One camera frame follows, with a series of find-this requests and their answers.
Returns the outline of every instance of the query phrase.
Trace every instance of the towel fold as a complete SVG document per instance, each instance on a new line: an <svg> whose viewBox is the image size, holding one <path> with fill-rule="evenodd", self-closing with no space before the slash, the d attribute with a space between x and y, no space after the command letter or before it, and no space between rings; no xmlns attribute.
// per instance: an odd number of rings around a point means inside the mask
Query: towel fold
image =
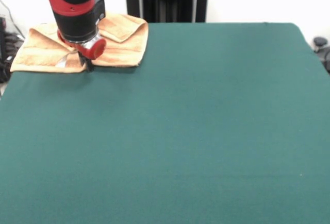
<svg viewBox="0 0 330 224"><path fill-rule="evenodd" d="M92 63L97 66L134 67L143 58L148 23L130 15L107 12L98 24L100 35L106 39L104 53ZM19 49L11 71L79 73L81 66L76 50L57 37L57 25L41 24L29 30Z"/></svg>

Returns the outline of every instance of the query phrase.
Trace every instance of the black knob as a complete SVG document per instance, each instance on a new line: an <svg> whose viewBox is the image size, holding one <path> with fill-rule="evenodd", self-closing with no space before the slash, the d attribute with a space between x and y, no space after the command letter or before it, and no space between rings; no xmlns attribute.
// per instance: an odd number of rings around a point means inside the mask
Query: black knob
<svg viewBox="0 0 330 224"><path fill-rule="evenodd" d="M328 40L324 37L315 37L313 41L317 47L325 46L328 43Z"/></svg>

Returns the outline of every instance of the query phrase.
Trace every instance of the folded towel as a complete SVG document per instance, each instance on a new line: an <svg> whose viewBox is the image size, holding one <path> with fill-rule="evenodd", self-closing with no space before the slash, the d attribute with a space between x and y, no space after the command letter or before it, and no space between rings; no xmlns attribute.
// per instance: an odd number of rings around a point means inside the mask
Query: folded towel
<svg viewBox="0 0 330 224"><path fill-rule="evenodd" d="M145 20L130 15L107 12L98 24L100 35L106 39L104 53L92 63L97 66L134 67L141 62L148 39ZM19 49L11 71L78 73L81 66L77 51L57 36L56 24L41 24L29 30Z"/></svg>

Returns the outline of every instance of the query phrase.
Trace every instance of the green felt cloth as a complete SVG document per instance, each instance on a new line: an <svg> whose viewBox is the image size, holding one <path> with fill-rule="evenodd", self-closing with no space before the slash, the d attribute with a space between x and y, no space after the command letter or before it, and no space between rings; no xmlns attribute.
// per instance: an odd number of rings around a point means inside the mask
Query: green felt cloth
<svg viewBox="0 0 330 224"><path fill-rule="evenodd" d="M292 24L151 24L136 69L14 73L1 224L329 224L329 76Z"/></svg>

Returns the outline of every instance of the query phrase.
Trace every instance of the white wall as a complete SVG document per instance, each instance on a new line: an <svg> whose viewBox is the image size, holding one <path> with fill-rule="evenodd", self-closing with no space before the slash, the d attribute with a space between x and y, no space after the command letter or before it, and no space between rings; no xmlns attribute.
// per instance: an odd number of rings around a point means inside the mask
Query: white wall
<svg viewBox="0 0 330 224"><path fill-rule="evenodd" d="M15 22L27 33L38 23L53 21L48 0L3 0ZM126 0L105 0L112 12L126 13ZM6 15L0 5L0 14ZM208 22L293 22L310 43L314 36L330 40L329 0L209 0Z"/></svg>

